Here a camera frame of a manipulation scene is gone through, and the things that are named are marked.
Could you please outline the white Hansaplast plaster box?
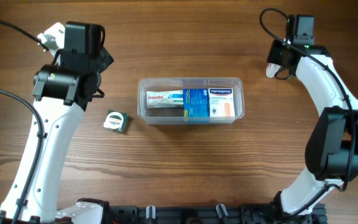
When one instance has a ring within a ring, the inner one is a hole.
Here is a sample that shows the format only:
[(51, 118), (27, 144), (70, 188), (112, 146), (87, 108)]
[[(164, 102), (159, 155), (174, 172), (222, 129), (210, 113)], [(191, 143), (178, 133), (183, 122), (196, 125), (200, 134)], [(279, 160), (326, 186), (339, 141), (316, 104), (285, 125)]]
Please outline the white Hansaplast plaster box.
[(209, 115), (211, 117), (234, 117), (234, 94), (232, 88), (209, 88)]

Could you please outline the blue VapoDrops box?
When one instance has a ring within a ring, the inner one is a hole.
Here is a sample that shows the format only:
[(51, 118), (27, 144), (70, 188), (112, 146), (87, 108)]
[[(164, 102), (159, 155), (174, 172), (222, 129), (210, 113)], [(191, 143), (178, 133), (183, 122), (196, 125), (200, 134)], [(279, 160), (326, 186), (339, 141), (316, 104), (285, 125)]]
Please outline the blue VapoDrops box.
[(183, 89), (183, 108), (185, 117), (209, 117), (208, 90)]

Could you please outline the clear spray bottle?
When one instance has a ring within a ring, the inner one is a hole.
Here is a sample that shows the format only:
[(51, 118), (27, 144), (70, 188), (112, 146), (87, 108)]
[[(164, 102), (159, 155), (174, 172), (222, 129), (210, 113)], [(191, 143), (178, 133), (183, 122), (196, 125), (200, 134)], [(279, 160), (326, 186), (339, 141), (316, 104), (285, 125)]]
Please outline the clear spray bottle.
[(269, 63), (266, 68), (266, 76), (268, 78), (273, 78), (280, 68), (280, 65)]

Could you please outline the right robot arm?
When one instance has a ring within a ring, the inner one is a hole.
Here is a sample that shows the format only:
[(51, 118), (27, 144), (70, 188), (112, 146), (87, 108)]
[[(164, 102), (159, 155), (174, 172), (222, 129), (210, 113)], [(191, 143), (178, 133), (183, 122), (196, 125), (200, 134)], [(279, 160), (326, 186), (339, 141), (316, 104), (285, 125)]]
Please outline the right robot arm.
[(305, 149), (306, 167), (274, 198), (277, 218), (310, 214), (332, 189), (345, 191), (358, 176), (358, 100), (337, 74), (330, 53), (314, 43), (314, 17), (288, 15), (284, 39), (274, 38), (266, 75), (288, 70), (305, 86), (319, 120)]

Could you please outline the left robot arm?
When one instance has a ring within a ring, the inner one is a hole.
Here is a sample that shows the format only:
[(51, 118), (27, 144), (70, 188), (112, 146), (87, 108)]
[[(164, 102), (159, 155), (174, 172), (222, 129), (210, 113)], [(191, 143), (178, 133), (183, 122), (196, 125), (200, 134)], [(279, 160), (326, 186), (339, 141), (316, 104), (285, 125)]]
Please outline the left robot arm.
[(101, 73), (113, 63), (99, 24), (55, 24), (36, 37), (53, 53), (34, 76), (29, 137), (13, 185), (0, 207), (0, 223), (105, 223), (109, 204), (83, 199), (57, 208), (67, 150), (87, 104), (102, 98)]

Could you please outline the white Panadol box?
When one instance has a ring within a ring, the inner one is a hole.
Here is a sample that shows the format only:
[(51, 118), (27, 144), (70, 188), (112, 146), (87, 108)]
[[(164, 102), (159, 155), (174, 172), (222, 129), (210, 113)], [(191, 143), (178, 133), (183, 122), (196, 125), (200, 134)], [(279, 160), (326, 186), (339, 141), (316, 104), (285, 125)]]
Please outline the white Panadol box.
[(148, 91), (146, 93), (148, 108), (183, 107), (183, 91)]

